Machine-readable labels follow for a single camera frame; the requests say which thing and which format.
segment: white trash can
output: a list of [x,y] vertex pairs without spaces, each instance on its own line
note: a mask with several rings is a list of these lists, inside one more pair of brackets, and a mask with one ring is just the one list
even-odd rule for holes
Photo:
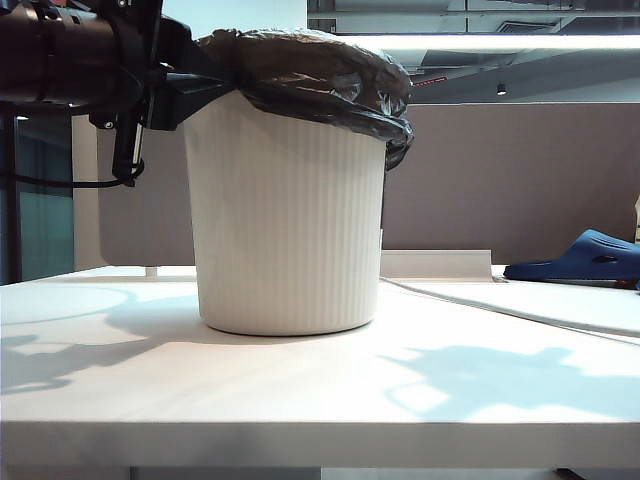
[[368,323],[385,143],[262,112],[234,91],[185,122],[200,315],[249,335]]

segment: white table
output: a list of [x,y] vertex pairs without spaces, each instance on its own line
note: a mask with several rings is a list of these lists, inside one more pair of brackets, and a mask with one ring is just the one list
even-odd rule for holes
[[[206,327],[193,272],[173,273],[0,288],[5,462],[640,467],[637,344],[386,284],[364,328],[236,336]],[[571,288],[585,304],[599,290]]]

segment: ceiling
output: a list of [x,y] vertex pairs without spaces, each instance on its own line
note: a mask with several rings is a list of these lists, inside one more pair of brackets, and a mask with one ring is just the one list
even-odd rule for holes
[[[640,0],[308,0],[307,7],[310,28],[337,35],[640,33]],[[414,98],[425,103],[455,102],[461,92],[466,101],[517,101],[539,95],[540,83],[551,88],[548,80],[553,76],[560,78],[554,88],[565,91],[577,81],[584,86],[591,70],[595,81],[595,72],[605,67],[609,72],[606,83],[628,80],[623,63],[635,62],[630,52],[617,57],[602,52],[591,56],[531,50],[496,54],[424,48],[387,53],[412,75],[418,85]],[[625,71],[617,72],[618,66]],[[540,82],[530,85],[536,87],[533,90],[517,88],[517,82],[526,79],[531,84],[538,77]],[[435,79],[444,81],[433,83]],[[508,97],[495,98],[496,80],[508,82]],[[478,99],[473,100],[476,90]]]

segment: black garbage bag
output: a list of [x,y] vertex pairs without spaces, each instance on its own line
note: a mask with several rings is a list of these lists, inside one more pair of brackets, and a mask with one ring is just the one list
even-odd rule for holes
[[411,80],[388,55],[312,30],[216,30],[198,43],[256,108],[386,142],[387,170],[413,141]]

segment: blue slipper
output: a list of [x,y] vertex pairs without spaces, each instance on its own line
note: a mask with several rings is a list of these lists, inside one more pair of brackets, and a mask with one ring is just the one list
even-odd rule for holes
[[509,265],[504,276],[512,280],[638,280],[640,245],[587,230],[561,257]]

